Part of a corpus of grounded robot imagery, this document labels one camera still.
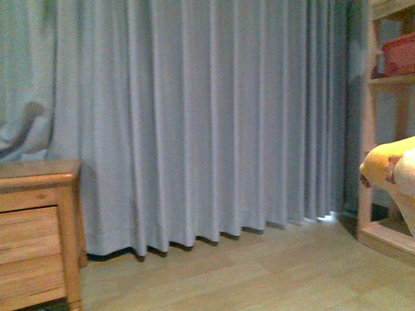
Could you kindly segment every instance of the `curtain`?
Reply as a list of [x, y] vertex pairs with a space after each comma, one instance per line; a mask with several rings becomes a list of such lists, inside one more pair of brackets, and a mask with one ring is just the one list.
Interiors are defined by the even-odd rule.
[[345, 1], [58, 1], [50, 152], [88, 253], [317, 220], [343, 196]]
[[0, 161], [41, 159], [53, 119], [55, 2], [0, 8]]

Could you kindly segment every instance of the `wooden furniture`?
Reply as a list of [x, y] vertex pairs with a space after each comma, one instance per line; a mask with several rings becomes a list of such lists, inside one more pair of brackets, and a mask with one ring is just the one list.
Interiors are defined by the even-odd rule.
[[[392, 19], [401, 22], [401, 35], [415, 31], [415, 0], [371, 0], [368, 28], [368, 72], [366, 83], [366, 102], [362, 116], [361, 159], [377, 143], [376, 123], [379, 116], [376, 102], [377, 94], [395, 93], [397, 95], [396, 140], [406, 138], [408, 122], [408, 101], [410, 88], [415, 85], [415, 74], [374, 78], [374, 69], [382, 56], [379, 42], [381, 22]], [[405, 222], [399, 217], [396, 204], [390, 206], [390, 216], [380, 222], [372, 222], [372, 189], [359, 190], [358, 240], [380, 252], [415, 266], [415, 238], [407, 232]]]
[[79, 168], [78, 159], [0, 164], [0, 310], [61, 297], [82, 310]]

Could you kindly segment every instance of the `red box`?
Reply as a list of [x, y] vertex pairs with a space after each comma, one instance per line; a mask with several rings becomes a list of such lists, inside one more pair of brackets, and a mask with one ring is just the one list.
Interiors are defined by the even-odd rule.
[[415, 72], [415, 32], [386, 42], [382, 50], [386, 76]]

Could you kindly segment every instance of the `floor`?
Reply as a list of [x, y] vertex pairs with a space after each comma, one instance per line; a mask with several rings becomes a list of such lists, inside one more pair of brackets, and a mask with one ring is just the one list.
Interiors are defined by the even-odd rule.
[[415, 310], [415, 268], [327, 220], [82, 269], [84, 311]]

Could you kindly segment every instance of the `drawer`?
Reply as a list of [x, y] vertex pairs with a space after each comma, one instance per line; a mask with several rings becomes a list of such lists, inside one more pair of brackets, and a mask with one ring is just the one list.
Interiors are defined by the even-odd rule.
[[0, 212], [56, 205], [56, 189], [39, 189], [0, 194]]
[[0, 310], [11, 311], [64, 296], [60, 255], [0, 265]]
[[0, 264], [60, 253], [56, 207], [0, 214]]

